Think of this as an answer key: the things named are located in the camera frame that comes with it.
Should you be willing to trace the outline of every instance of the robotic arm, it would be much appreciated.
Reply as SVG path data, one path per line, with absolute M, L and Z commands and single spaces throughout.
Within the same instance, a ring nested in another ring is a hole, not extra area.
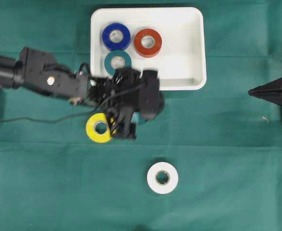
M 148 121 L 163 110 L 157 71 L 117 69 L 113 78 L 93 77 L 87 64 L 78 72 L 59 64 L 53 54 L 23 48 L 20 60 L 0 56 L 0 88 L 24 87 L 39 94 L 102 109 L 111 136 L 135 139 L 134 113 Z

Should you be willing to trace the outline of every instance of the plastic tray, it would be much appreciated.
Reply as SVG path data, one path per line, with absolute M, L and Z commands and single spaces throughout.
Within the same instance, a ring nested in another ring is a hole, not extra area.
M 160 90 L 198 90 L 207 80 L 202 13 L 194 7 L 98 9 L 91 16 L 90 63 L 95 76 L 109 76 L 104 58 L 110 52 L 102 42 L 103 29 L 114 22 L 126 25 L 131 44 L 125 50 L 138 70 L 156 69 Z M 134 36 L 152 28 L 162 36 L 158 55 L 144 58 L 134 49 Z

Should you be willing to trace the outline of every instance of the green cloth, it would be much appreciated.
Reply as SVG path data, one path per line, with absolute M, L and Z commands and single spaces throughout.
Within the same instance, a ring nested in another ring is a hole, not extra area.
M 165 92 L 164 111 L 137 127 L 136 141 L 93 143 L 85 117 L 0 124 L 0 231 L 282 231 L 281 109 L 247 94 L 282 77 L 282 0 L 102 2 L 0 0 L 0 54 L 18 58 L 28 46 L 76 70 L 89 61 L 96 9 L 194 6 L 204 15 L 207 83 Z M 1 90 L 0 119 L 89 110 Z M 146 182 L 157 161 L 179 174 L 168 195 Z

